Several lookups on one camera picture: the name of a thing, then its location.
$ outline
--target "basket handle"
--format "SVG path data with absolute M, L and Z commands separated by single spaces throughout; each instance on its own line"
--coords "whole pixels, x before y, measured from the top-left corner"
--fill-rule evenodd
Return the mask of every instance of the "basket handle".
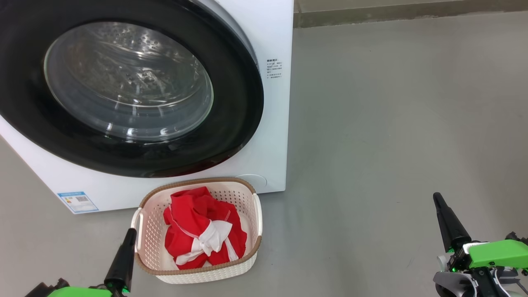
M 132 222 L 130 223 L 130 227 L 137 230 L 137 238 L 136 238 L 136 244 L 134 246 L 134 250 L 137 253 L 138 250 L 141 249 L 141 239 L 143 234 L 143 218 L 145 216 L 145 211 L 143 208 L 138 208 L 134 215 L 132 216 Z
M 259 236 L 262 236 L 262 208 L 260 207 L 260 199 L 259 199 L 259 196 L 254 193 L 253 194 L 253 200 L 255 202 L 255 212 L 256 212 L 256 216 L 259 220 Z

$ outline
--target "white fabric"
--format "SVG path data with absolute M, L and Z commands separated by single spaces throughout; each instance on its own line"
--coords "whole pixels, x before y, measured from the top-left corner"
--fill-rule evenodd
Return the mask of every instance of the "white fabric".
M 222 220 L 210 221 L 209 225 L 204 230 L 204 232 L 200 234 L 198 238 L 196 237 L 194 238 L 191 251 L 186 254 L 176 257 L 176 264 L 183 265 L 189 261 L 196 259 L 202 253 L 205 253 L 207 256 L 211 256 L 212 251 L 215 251 L 218 253 L 222 249 L 222 243 L 226 239 L 229 240 L 228 235 L 229 235 L 229 232 L 231 231 L 232 226 L 233 224 L 231 224 L 230 222 L 226 222 Z
M 225 246 L 228 248 L 229 261 L 238 260 L 237 252 L 234 251 L 233 245 L 229 240 L 229 237 L 225 239 Z

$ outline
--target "door glass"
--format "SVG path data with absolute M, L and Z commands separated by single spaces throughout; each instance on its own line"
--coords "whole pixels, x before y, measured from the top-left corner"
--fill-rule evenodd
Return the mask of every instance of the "door glass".
M 90 23 L 64 33 L 48 49 L 44 73 L 71 115 L 129 142 L 184 135 L 213 105 L 209 75 L 189 50 L 128 23 Z

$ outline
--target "basket rim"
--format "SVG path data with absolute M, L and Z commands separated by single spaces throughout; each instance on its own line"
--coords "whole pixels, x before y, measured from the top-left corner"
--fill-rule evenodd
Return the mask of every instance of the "basket rim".
M 161 192 L 161 191 L 164 191 L 164 190 L 168 190 L 168 189 L 171 189 L 171 188 L 175 188 L 175 187 L 182 187 L 184 185 L 193 185 L 193 184 L 200 184 L 200 183 L 206 183 L 206 182 L 237 182 L 237 183 L 240 183 L 240 184 L 243 184 L 245 185 L 246 187 L 248 187 L 248 189 L 251 191 L 251 193 L 253 194 L 256 194 L 257 192 L 255 191 L 255 189 L 253 188 L 253 186 L 243 180 L 243 179 L 239 179 L 239 178 L 207 178 L 207 179 L 195 179 L 195 180 L 188 180 L 188 181 L 182 181 L 182 182 L 175 182 L 175 183 L 170 183 L 170 184 L 167 184 L 167 185 L 163 185 L 161 187 L 158 187 L 154 190 L 152 190 L 149 194 L 147 194 L 147 196 L 145 196 L 143 198 L 143 200 L 141 201 L 141 204 L 139 205 L 139 207 L 143 208 L 145 206 L 145 204 L 147 203 L 147 201 L 152 198 L 152 196 L 154 196 L 154 194 L 158 193 L 158 192 Z M 139 253 L 135 253 L 135 259 L 136 259 L 136 263 L 139 265 L 139 267 L 141 267 L 145 272 L 147 272 L 148 274 L 152 274 L 152 275 L 184 275 L 184 274 L 194 274 L 194 273 L 200 273 L 200 272 L 208 272 L 208 271 L 213 271 L 213 270 L 218 270 L 218 269 L 222 269 L 222 268 L 227 268 L 227 267 L 231 267 L 231 266 L 235 266 L 235 265 L 238 265 L 238 264 L 241 264 L 247 260 L 249 260 L 251 257 L 253 257 L 256 253 L 257 253 L 257 250 L 259 249 L 260 247 L 260 242 L 262 241 L 262 236 L 259 235 L 257 237 L 257 242 L 255 243 L 255 245 L 253 246 L 253 249 L 249 252 L 249 254 L 247 254 L 246 256 L 238 259 L 238 260 L 235 260 L 235 261 L 230 261 L 230 262 L 227 262 L 227 263 L 223 263 L 223 264 L 219 264 L 219 265 L 214 265 L 214 266 L 209 266 L 209 267 L 202 267 L 202 268 L 194 268 L 194 269 L 186 269 L 186 270 L 154 270 L 154 269 L 151 269 L 149 267 L 147 267 L 147 265 L 145 265 L 145 263 L 143 263 L 142 259 L 141 259 L 141 256 L 139 255 Z

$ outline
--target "concrete floor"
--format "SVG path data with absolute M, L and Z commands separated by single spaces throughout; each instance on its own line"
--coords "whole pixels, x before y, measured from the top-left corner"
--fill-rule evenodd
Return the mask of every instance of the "concrete floor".
M 286 192 L 245 275 L 130 296 L 434 296 L 432 193 L 474 239 L 528 236 L 528 13 L 294 32 Z M 0 143 L 0 287 L 102 282 L 133 210 L 72 215 Z

